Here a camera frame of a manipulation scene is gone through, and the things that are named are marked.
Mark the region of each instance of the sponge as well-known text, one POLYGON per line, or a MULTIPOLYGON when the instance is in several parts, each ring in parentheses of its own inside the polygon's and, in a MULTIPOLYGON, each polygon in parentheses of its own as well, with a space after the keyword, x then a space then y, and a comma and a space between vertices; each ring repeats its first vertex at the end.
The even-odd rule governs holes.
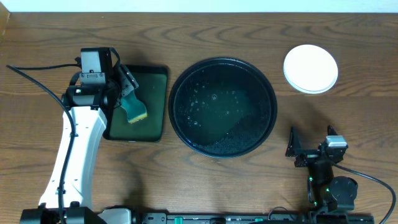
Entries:
POLYGON ((134 91, 121 98, 121 107, 126 110, 127 121, 131 124, 148 116, 145 104, 137 99, 134 91))

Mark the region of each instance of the white wall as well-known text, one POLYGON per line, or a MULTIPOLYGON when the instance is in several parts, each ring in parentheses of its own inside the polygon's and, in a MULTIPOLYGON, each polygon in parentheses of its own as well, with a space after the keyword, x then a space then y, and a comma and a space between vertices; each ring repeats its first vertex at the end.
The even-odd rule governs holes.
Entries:
POLYGON ((10 12, 398 12, 398 0, 0 0, 10 12))

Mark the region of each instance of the wire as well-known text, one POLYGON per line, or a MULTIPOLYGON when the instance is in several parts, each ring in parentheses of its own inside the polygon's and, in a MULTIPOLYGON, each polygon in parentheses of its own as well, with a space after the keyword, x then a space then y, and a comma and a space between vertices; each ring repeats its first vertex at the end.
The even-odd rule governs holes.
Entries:
MULTIPOLYGON (((53 68, 60 68, 60 65, 57 66, 52 66, 53 68)), ((11 69, 12 71, 22 75, 24 78, 28 79, 29 81, 31 81, 32 83, 35 83, 37 86, 39 86, 41 89, 43 89, 44 91, 46 91, 53 99, 55 99, 55 101, 62 107, 62 109, 64 110, 64 112, 66 113, 66 115, 68 116, 69 122, 70 122, 70 128, 71 128, 71 133, 70 133, 70 141, 69 141, 69 145, 68 145, 68 150, 67 150, 67 154, 65 156, 65 161, 63 163, 63 167, 61 170, 61 175, 60 175, 60 185, 58 187, 58 210, 59 210, 59 214, 60 214, 60 220, 62 224, 65 224, 65 219, 63 217, 63 182, 65 180, 65 173, 67 171, 67 167, 68 167, 68 162, 69 162, 69 157, 70 154, 72 152, 72 147, 73 147, 73 141, 75 140, 75 136, 76 136, 76 128, 75 128, 75 123, 73 122, 73 118, 70 115, 69 111, 66 109, 66 107, 63 105, 62 101, 53 93, 51 92, 51 90, 49 90, 47 87, 45 87, 43 84, 41 84, 40 82, 36 81, 34 78, 28 76, 27 74, 25 74, 24 72, 20 71, 18 68, 7 65, 7 68, 11 69)))
POLYGON ((18 70, 48 70, 48 69, 53 69, 53 68, 63 68, 63 67, 80 67, 78 64, 63 64, 63 65, 54 65, 54 66, 48 66, 48 67, 13 67, 18 70))
POLYGON ((384 183, 383 181, 381 181, 381 180, 379 180, 379 179, 377 179, 377 178, 374 178, 374 177, 371 177, 371 176, 369 176, 369 175, 360 173, 360 172, 358 172, 358 171, 355 171, 355 170, 352 170, 352 169, 345 168, 345 167, 343 167, 343 166, 337 165, 336 163, 334 163, 334 162, 333 162, 332 160, 330 160, 330 159, 329 159, 329 162, 330 162, 331 165, 333 165, 333 166, 335 166, 335 167, 337 167, 337 168, 339 168, 339 169, 342 169, 342 170, 344 170, 344 171, 350 172, 350 173, 352 173, 352 174, 360 175, 361 177, 368 178, 369 180, 373 180, 373 181, 375 181, 375 182, 377 182, 377 183, 379 183, 379 184, 385 186, 387 189, 390 190, 390 192, 391 192, 391 194, 392 194, 392 203, 391 203, 391 207, 390 207, 390 209, 388 210, 386 216, 381 220, 380 224, 385 223, 385 222, 387 221, 387 219, 390 217, 392 211, 394 211, 394 207, 395 207, 395 205, 396 205, 396 200, 397 200, 397 199, 396 199, 396 193, 394 192, 394 189, 392 189, 392 187, 390 187, 390 185, 384 183))
MULTIPOLYGON (((274 213, 274 210, 275 210, 275 209, 278 209, 278 208, 283 208, 284 210, 286 210, 286 211, 288 212, 288 210, 287 210, 285 207, 276 206, 275 208, 273 208, 273 209, 268 213, 268 220, 271 220, 271 215, 274 213)), ((292 218, 293 221, 295 220, 295 218, 293 218, 293 216, 292 216, 291 214, 289 214, 289 216, 292 218)))

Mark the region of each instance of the tabletop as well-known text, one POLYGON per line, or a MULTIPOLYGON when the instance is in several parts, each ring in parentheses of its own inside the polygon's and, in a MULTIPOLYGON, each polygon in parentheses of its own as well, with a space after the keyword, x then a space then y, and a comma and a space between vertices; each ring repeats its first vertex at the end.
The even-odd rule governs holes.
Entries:
MULTIPOLYGON (((196 153, 178 138, 165 110, 159 142, 102 139, 93 177, 94 211, 130 205, 141 212, 267 213, 305 210, 307 174, 284 156, 290 127, 317 147, 334 126, 349 144, 340 164, 398 190, 398 14, 13 13, 0 43, 0 222, 18 223, 49 182, 62 134, 62 109, 6 68, 73 63, 82 47, 114 47, 123 63, 169 68, 167 99, 178 76, 210 57, 256 66, 275 90, 278 115, 269 138, 234 159, 196 153), (329 51, 336 85, 319 95, 293 89, 282 65, 301 44, 329 51)), ((56 95, 76 68, 29 75, 56 95)), ((358 184, 355 212, 379 222, 391 204, 383 186, 334 169, 358 184)), ((398 222, 394 212, 389 223, 398 222)))

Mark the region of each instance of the black bowl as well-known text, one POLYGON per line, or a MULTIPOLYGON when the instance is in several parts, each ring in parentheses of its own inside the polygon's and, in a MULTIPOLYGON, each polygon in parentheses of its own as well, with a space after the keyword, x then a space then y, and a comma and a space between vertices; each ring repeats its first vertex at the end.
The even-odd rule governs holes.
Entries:
POLYGON ((275 125, 277 102, 268 79, 235 58, 192 65, 174 83, 169 116, 180 139, 204 155, 242 156, 260 146, 275 125))

